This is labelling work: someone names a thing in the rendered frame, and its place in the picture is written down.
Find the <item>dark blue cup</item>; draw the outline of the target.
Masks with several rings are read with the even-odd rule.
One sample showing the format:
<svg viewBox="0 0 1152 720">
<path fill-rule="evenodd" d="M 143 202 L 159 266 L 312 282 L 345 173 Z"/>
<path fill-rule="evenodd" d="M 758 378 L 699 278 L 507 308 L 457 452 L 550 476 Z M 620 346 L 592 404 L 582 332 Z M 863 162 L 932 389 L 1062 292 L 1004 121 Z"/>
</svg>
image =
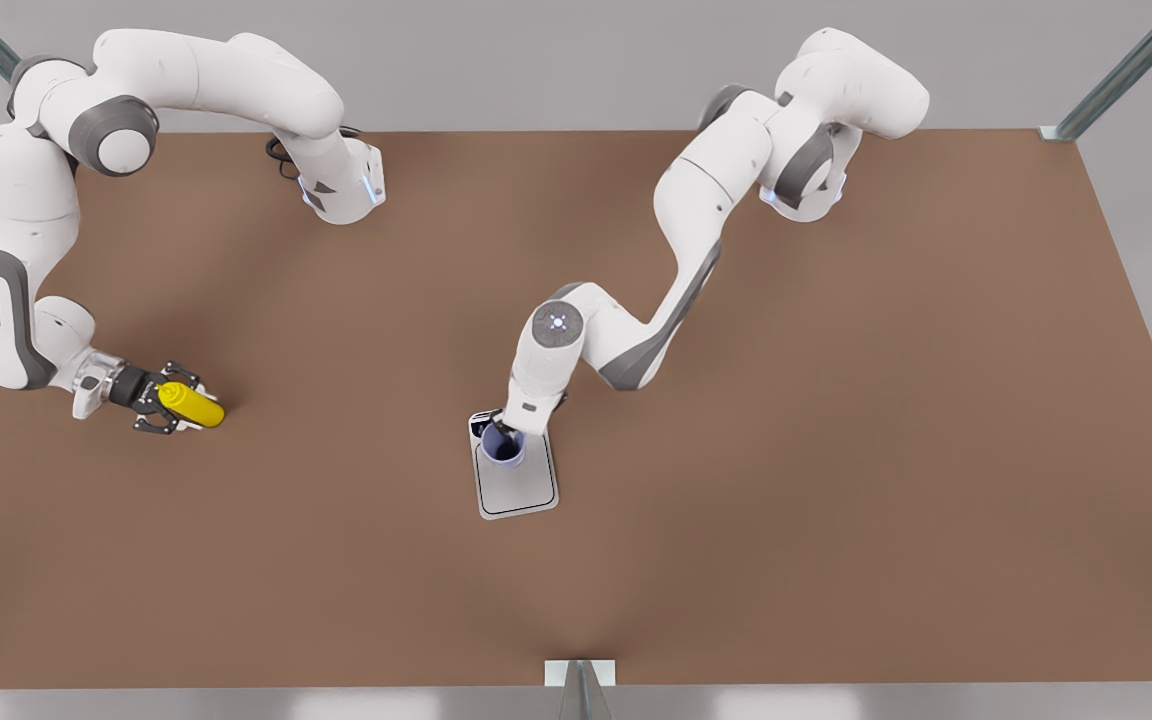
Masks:
<svg viewBox="0 0 1152 720">
<path fill-rule="evenodd" d="M 480 433 L 480 448 L 485 457 L 497 467 L 516 468 L 525 455 L 526 434 L 520 432 L 520 437 L 511 441 L 497 433 L 492 420 L 485 420 Z"/>
</svg>

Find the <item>yellow sauce bottle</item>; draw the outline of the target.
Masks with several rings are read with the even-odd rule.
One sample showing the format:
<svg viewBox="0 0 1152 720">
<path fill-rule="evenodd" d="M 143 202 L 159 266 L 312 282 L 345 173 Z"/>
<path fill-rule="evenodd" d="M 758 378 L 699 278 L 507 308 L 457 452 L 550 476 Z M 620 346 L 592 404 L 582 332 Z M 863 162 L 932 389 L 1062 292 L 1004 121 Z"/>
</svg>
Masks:
<svg viewBox="0 0 1152 720">
<path fill-rule="evenodd" d="M 174 420 L 184 420 L 192 427 L 215 429 L 223 423 L 223 406 L 215 397 L 185 382 L 160 384 L 157 387 L 157 401 Z"/>
</svg>

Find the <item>grey kitchen scale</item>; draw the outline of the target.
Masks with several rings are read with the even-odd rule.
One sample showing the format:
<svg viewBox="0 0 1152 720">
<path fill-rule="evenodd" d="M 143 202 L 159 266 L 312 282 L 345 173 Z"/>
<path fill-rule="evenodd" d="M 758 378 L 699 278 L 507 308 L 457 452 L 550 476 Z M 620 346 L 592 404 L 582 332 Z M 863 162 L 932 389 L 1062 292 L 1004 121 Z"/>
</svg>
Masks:
<svg viewBox="0 0 1152 720">
<path fill-rule="evenodd" d="M 480 448 L 483 423 L 492 419 L 492 411 L 485 411 L 468 419 L 477 511 L 484 520 L 502 520 L 526 511 L 552 509 L 559 502 L 559 491 L 548 433 L 526 434 L 526 450 L 521 464 L 499 468 L 485 457 Z"/>
</svg>

